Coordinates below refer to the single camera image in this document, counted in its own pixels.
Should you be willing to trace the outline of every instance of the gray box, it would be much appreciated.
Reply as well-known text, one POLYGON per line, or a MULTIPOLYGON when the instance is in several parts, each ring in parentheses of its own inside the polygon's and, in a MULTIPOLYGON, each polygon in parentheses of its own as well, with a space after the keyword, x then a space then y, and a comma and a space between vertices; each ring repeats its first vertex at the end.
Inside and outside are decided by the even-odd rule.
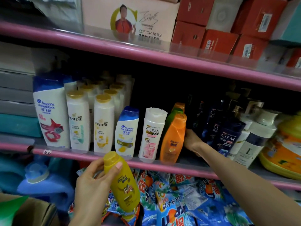
POLYGON ((37 117, 34 104, 3 100, 0 100, 0 113, 25 117, 37 117))
POLYGON ((0 87, 32 91, 32 75, 0 70, 0 87))
POLYGON ((0 100, 34 104, 31 91, 5 87, 0 87, 0 100))

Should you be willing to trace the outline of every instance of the shelf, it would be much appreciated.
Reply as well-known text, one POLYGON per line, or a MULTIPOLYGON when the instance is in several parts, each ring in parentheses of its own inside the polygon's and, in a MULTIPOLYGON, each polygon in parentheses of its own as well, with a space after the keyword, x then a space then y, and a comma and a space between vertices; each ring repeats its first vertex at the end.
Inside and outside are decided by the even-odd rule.
MULTIPOLYGON (((81 161, 93 161, 99 157, 103 157, 104 155, 97 152, 85 152, 66 148, 49 147, 46 146, 44 139, 17 137, 7 134, 0 134, 0 150, 28 152, 37 155, 47 155, 81 161)), ((141 159, 138 157, 125 159, 132 168, 218 179, 211 168, 201 158, 196 157, 190 151, 183 150, 179 156, 178 162, 171 165, 162 164, 159 160, 141 161, 141 159)), ((258 162, 253 163, 250 170, 262 178, 270 181, 279 189, 301 191, 301 181, 284 178, 269 172, 265 170, 258 162)))
POLYGON ((38 23, 42 21, 36 19, 37 16, 17 18, 12 17, 12 13, 0 12, 1 35, 301 91, 300 69, 275 67, 273 63, 229 57, 220 53, 206 55, 200 49, 164 41, 154 42, 139 36, 130 41, 128 35, 123 33, 87 25, 74 26, 72 22, 58 19, 53 22, 59 26, 44 25, 38 23), (197 57, 197 54, 202 54, 202 58, 197 57))

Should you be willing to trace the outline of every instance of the signature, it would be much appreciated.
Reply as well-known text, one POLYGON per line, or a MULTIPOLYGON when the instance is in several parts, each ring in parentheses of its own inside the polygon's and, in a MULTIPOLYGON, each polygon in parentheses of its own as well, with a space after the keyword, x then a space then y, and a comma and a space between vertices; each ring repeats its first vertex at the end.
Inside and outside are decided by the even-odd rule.
POLYGON ((140 13, 144 13, 143 18, 139 21, 140 23, 145 22, 147 20, 148 21, 155 20, 156 21, 155 23, 158 22, 158 20, 156 19, 156 17, 157 17, 157 14, 159 12, 155 13, 153 16, 151 14, 149 14, 148 11, 146 11, 146 12, 140 12, 140 13))

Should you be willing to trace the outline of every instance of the hand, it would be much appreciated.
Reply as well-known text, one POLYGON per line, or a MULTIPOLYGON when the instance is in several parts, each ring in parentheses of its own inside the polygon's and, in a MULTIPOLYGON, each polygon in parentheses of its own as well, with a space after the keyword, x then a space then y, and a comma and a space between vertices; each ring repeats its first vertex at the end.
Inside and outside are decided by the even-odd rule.
POLYGON ((101 224, 101 216, 108 200, 113 179, 119 174, 122 163, 118 162, 105 175, 103 159, 93 161, 77 179, 74 200, 74 218, 69 225, 96 226, 101 224))
POLYGON ((202 144, 204 144, 204 142, 197 136, 197 134, 194 133, 194 131, 186 129, 184 147, 201 157, 200 148, 202 144))

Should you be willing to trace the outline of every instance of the finger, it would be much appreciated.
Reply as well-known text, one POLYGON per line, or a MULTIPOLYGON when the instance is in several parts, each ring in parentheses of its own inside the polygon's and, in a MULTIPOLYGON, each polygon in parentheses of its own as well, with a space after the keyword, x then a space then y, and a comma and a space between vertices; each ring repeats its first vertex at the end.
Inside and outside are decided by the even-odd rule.
POLYGON ((104 171, 101 171, 101 172, 95 177, 95 179, 102 178, 104 175, 105 175, 104 171))
POLYGON ((120 173, 122 168, 122 162, 116 163, 114 167, 112 167, 109 172, 103 177, 103 180, 111 186, 113 179, 120 173))
POLYGON ((87 167, 87 169, 84 171, 84 173, 81 176, 93 178, 95 173, 102 169, 103 169, 103 159, 99 158, 93 161, 92 163, 90 163, 90 165, 87 167))

